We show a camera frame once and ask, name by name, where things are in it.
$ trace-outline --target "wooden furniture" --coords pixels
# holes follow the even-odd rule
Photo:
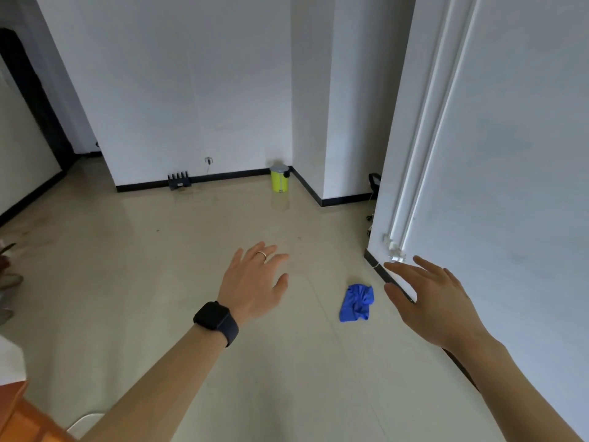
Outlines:
[[[0,442],[75,442],[22,395],[28,382],[0,386]]]

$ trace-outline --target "blue towel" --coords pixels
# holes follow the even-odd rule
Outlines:
[[[370,305],[374,303],[374,290],[363,284],[348,287],[343,298],[342,309],[339,311],[340,322],[357,321],[358,318],[368,319]]]

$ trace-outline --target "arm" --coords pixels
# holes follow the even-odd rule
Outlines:
[[[423,339],[453,353],[481,392],[508,442],[583,442],[519,370],[504,345],[485,329],[460,281],[446,268],[385,263],[416,291],[412,304],[385,285],[403,321]]]
[[[240,328],[278,305],[288,287],[287,274],[272,286],[288,255],[277,254],[265,263],[257,253],[271,255],[276,249],[263,242],[245,255],[239,249],[223,277],[217,300],[229,308]],[[226,344],[220,332],[193,326],[81,442],[169,441]]]

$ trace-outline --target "black watch strap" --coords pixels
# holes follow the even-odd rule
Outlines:
[[[239,327],[231,316],[229,309],[217,301],[203,305],[192,321],[205,329],[224,334],[225,338],[227,338],[227,346],[225,347],[229,347],[239,333]]]

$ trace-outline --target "beige floor tile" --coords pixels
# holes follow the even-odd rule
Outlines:
[[[214,299],[236,248],[264,239],[291,254],[289,291],[242,329],[174,440],[501,440],[364,261],[374,202],[320,208],[291,180],[288,194],[268,177],[117,194],[103,161],[76,165],[0,229],[25,276],[0,332],[24,349],[27,397],[64,426],[111,407]],[[375,286],[371,319],[339,323],[355,282]]]

